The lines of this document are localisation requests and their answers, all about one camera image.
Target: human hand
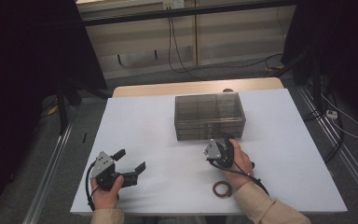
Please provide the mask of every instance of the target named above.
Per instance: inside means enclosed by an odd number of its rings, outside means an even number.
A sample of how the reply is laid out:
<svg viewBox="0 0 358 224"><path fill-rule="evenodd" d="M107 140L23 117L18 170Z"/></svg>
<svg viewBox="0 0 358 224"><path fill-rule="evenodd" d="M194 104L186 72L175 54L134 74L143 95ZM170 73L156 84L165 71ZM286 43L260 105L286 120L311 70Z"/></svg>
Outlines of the human hand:
<svg viewBox="0 0 358 224"><path fill-rule="evenodd" d="M232 165L231 169L238 172L244 171L246 174L254 175L252 162L249 159L249 156L242 151L240 144L235 139L229 139L229 142L232 146L234 146L235 163ZM228 171L222 171L222 173L226 176L231 186L236 189L239 189L243 185L252 181L244 175L237 175Z"/></svg>
<svg viewBox="0 0 358 224"><path fill-rule="evenodd" d="M124 177L120 175L116 179L110 191L104 191L102 189L97 189L98 183L95 178L91 179L92 191L95 190L95 192L92 194L92 199L94 201L95 209L116 208L118 191L121 189L123 182L124 182Z"/></svg>

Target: gray floor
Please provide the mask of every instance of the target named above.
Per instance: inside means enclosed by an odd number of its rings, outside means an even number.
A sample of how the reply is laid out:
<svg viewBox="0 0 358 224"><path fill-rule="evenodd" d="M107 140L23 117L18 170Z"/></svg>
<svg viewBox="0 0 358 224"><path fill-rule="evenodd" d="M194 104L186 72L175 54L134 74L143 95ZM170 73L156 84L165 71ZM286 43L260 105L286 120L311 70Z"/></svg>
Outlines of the gray floor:
<svg viewBox="0 0 358 224"><path fill-rule="evenodd" d="M219 65L238 66L256 61L257 60L224 63ZM278 61L279 57L268 60L268 65L277 65ZM264 63L260 63L249 67L204 68L190 73L192 76L208 80L263 77L266 74L264 70L265 66ZM118 86L198 80L200 79L193 78L186 73L165 71L155 74L145 74L138 77L123 77L108 80L108 85L112 91ZM282 78L282 83L292 94L298 112L301 115L308 114L310 109L294 85L291 75L285 75ZM45 104L48 104L52 99L53 97L46 99ZM356 114L345 104L345 101L339 99L339 96L338 102L339 108L357 118ZM74 120L72 131L67 139L66 147L62 152L59 165L52 178L51 187L48 189L48 195L43 203L40 216L35 219L37 223L90 223L89 217L70 214L69 210L75 197L78 183L85 169L93 140L98 131L104 107L105 101L96 98L87 98L81 106L75 108L77 113L76 119ZM344 124L346 130L358 134L358 127L350 120L344 118ZM322 128L316 120L308 121L306 125L321 154L325 155L332 148L332 144L324 134ZM0 198L0 223L22 223L25 219L41 179L48 167L49 160L54 154L54 149L59 139L59 130L60 121L57 114L43 117L40 120L30 154L20 170L16 173L14 181L7 185ZM358 139L346 136L344 144L350 149L354 158L358 161ZM357 183L339 156L336 156L327 167L332 174L334 174L334 181L349 212L333 215L307 216L312 223L358 223ZM141 222L142 219L139 217L127 217L126 219L126 223Z"/></svg>

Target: rubber ring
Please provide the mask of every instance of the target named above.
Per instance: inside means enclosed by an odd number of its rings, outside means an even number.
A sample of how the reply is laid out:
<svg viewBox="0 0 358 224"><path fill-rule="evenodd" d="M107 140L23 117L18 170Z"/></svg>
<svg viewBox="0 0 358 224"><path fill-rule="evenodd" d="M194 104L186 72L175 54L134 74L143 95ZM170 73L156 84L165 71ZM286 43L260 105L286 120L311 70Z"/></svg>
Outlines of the rubber ring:
<svg viewBox="0 0 358 224"><path fill-rule="evenodd" d="M227 186L227 191L226 191L226 193L224 193L224 194L219 194L219 193L216 191L216 187L219 186L219 185L226 185L226 186ZM226 182L226 181L219 181L219 182L217 182L217 183L215 183L215 184L213 185L213 193L214 193L214 195L216 195L216 196L219 197L219 198L229 198L229 197L231 197L231 195L232 195L232 189L231 189L231 186L228 184L228 182Z"/></svg>

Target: sleeve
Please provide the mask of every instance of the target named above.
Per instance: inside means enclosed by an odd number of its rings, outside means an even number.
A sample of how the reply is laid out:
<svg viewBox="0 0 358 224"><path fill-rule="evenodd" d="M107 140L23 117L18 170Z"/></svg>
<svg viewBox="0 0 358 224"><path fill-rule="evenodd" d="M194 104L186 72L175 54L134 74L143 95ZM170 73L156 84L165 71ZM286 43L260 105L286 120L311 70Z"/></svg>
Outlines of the sleeve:
<svg viewBox="0 0 358 224"><path fill-rule="evenodd" d="M272 201L264 190L258 187L254 182L247 183L238 189L234 198L243 213L250 218L254 224L310 224L310 220L294 208L278 200Z"/></svg>
<svg viewBox="0 0 358 224"><path fill-rule="evenodd" d="M92 213L91 224L123 224L124 213L120 209L97 209Z"/></svg>

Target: tape roll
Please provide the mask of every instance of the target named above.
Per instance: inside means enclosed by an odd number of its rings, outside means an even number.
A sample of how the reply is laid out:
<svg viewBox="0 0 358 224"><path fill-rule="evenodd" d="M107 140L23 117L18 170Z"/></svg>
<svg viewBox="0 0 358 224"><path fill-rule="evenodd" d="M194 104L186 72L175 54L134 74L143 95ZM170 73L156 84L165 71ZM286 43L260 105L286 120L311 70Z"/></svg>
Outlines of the tape roll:
<svg viewBox="0 0 358 224"><path fill-rule="evenodd" d="M218 193L218 192L216 191L217 186L220 186L220 185L226 185L226 186L227 186L227 191L226 191L226 193L220 194L220 193ZM219 181L219 182L217 182L217 183L215 183L215 184L213 185L213 193L214 193L214 195L216 195L216 196L219 197L219 198L229 198L229 197L231 197L231 195L232 195L232 188L231 188L231 186L228 184L228 182L226 182L226 181Z"/></svg>

